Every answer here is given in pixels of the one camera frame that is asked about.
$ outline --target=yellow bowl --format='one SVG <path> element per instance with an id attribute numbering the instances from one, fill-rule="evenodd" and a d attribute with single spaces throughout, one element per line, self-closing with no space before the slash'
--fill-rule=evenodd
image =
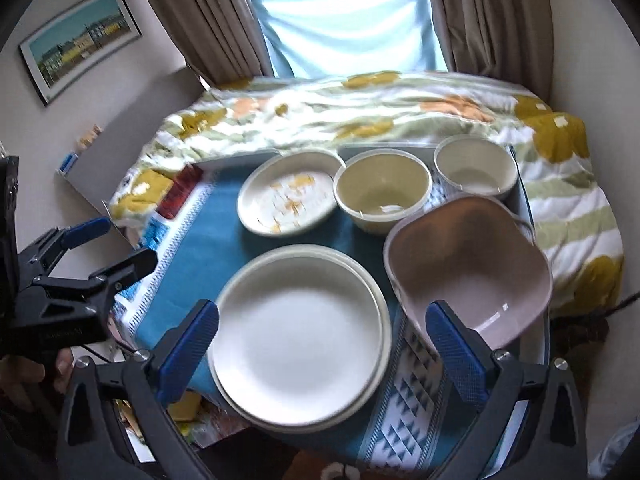
<path id="1" fill-rule="evenodd" d="M 411 153 L 371 150 L 338 170 L 334 196 L 363 231 L 386 235 L 398 221 L 424 206 L 432 185 L 429 168 Z"/>

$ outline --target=blue fabric covering window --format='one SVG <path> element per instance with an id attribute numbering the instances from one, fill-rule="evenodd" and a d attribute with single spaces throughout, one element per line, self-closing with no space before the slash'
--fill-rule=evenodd
<path id="1" fill-rule="evenodd" d="M 279 77 L 446 70 L 429 0 L 252 0 Z"/>

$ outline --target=hand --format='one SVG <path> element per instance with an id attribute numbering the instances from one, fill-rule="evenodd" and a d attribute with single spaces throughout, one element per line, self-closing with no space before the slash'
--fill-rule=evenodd
<path id="1" fill-rule="evenodd" d="M 54 388 L 64 394 L 73 371 L 73 354 L 65 348 L 56 358 L 56 377 Z M 18 408 L 33 411 L 33 405 L 23 384 L 41 383 L 45 376 L 44 366 L 21 356 L 5 356 L 0 360 L 0 390 L 2 390 Z"/>

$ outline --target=metal bolt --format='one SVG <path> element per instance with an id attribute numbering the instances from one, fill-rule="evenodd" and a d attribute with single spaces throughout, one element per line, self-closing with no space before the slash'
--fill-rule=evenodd
<path id="1" fill-rule="evenodd" d="M 567 370 L 569 368 L 569 363 L 561 357 L 557 357 L 556 359 L 554 359 L 554 366 L 558 370 Z"/>
<path id="2" fill-rule="evenodd" d="M 76 360 L 76 366 L 78 368 L 87 368 L 88 365 L 90 365 L 93 362 L 94 362 L 94 360 L 91 359 L 88 355 L 83 355 L 82 357 L 79 357 Z"/>
<path id="3" fill-rule="evenodd" d="M 139 363 L 143 363 L 147 361 L 151 357 L 151 352 L 149 350 L 145 350 L 141 348 L 140 350 L 136 350 L 133 354 L 133 360 Z"/>
<path id="4" fill-rule="evenodd" d="M 506 350 L 496 350 L 494 352 L 494 355 L 495 358 L 498 359 L 498 361 L 504 361 L 505 359 L 509 359 L 511 357 L 511 354 Z"/>

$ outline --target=picture frame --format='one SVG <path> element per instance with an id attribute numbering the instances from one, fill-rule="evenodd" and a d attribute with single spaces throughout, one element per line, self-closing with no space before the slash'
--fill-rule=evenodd
<path id="1" fill-rule="evenodd" d="M 140 37 L 125 0 L 82 0 L 36 30 L 19 50 L 47 106 L 87 70 Z"/>

